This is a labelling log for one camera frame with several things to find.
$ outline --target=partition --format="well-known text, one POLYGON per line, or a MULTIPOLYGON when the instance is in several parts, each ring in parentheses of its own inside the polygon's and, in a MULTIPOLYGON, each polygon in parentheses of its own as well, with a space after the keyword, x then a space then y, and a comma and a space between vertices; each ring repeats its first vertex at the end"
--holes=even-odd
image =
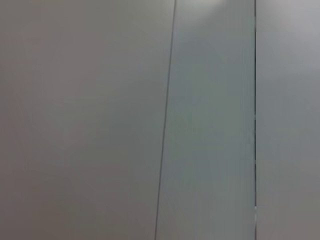
POLYGON ((253 0, 177 0, 157 240, 255 238, 253 0))
POLYGON ((319 239, 320 2, 257 0, 257 239, 319 239))
POLYGON ((154 239, 173 12, 0 2, 0 239, 154 239))

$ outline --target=gray panel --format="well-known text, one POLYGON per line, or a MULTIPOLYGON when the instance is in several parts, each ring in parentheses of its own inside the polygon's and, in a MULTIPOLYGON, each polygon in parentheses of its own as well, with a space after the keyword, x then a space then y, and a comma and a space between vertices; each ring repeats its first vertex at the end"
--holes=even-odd
POLYGON ((320 2, 257 0, 259 240, 319 239, 320 2))
POLYGON ((0 239, 154 238, 173 9, 0 2, 0 239))
POLYGON ((157 240, 253 240, 254 1, 178 0, 157 240))

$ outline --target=white surface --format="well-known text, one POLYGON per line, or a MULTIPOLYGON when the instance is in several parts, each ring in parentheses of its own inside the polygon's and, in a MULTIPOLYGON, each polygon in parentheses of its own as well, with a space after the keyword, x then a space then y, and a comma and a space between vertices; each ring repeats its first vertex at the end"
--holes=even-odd
POLYGON ((320 2, 257 0, 258 240, 319 239, 320 2))
POLYGON ((0 239, 154 239, 173 9, 0 2, 0 239))
POLYGON ((253 0, 177 0, 168 100, 157 240, 253 240, 253 0))

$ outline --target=gray surface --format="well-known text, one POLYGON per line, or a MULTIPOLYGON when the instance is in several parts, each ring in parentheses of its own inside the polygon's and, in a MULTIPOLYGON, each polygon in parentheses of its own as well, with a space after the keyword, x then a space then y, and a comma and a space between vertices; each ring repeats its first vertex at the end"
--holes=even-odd
POLYGON ((0 239, 154 239, 173 8, 0 2, 0 239))
POLYGON ((257 0, 258 240, 320 238, 319 12, 257 0))
POLYGON ((157 240, 253 240, 254 1, 177 0, 157 240))

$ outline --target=white wall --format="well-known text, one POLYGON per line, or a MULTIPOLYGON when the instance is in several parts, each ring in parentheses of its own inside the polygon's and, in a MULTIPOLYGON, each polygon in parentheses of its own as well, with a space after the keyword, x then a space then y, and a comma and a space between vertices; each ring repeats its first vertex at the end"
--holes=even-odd
POLYGON ((253 240, 254 1, 177 0, 157 240, 253 240))
POLYGON ((173 3, 0 2, 0 239, 154 239, 173 3))
POLYGON ((320 2, 257 0, 258 239, 319 239, 320 2))

